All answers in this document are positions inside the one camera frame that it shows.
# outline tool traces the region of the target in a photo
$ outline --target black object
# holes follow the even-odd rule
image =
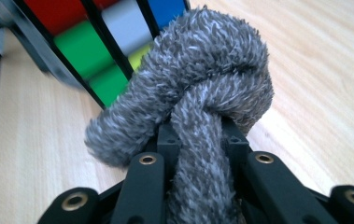
[[[222,128],[222,146],[232,167],[235,198],[248,224],[354,223],[353,186],[335,187],[327,198],[304,187],[277,156],[253,152],[232,120],[224,119]],[[136,155],[124,181],[100,195],[89,194],[92,189],[71,189],[54,200],[38,223],[165,223],[164,202],[172,186],[179,148],[179,139],[166,122],[145,147],[158,153]],[[88,195],[87,200],[85,196],[74,199],[77,193]],[[72,212],[62,207],[65,203],[78,204],[80,207],[73,211],[78,215],[71,216]]]

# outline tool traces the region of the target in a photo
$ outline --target light wood surface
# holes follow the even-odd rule
[[[246,19],[267,43],[276,96],[248,140],[324,194],[354,185],[354,1],[199,1]],[[74,187],[98,192],[125,173],[84,146],[100,108],[45,77],[7,33],[0,72],[0,223],[36,223]]]

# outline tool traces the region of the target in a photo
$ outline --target fuzzy gray fabric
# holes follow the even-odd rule
[[[270,107],[267,48],[244,21],[207,9],[158,36],[127,90],[86,130],[91,154],[126,167],[171,115],[182,149],[168,194],[168,223],[237,223],[221,116],[247,134]]]

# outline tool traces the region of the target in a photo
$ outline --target green panel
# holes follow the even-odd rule
[[[97,94],[105,106],[110,106],[124,91],[127,78],[117,65],[113,64],[103,72],[97,74],[90,81],[92,90]]]
[[[88,21],[57,35],[54,42],[84,79],[113,64],[104,43]]]
[[[141,65],[142,56],[147,54],[150,50],[150,44],[145,45],[144,47],[140,48],[130,56],[128,56],[128,61],[130,62],[131,67],[134,71]]]

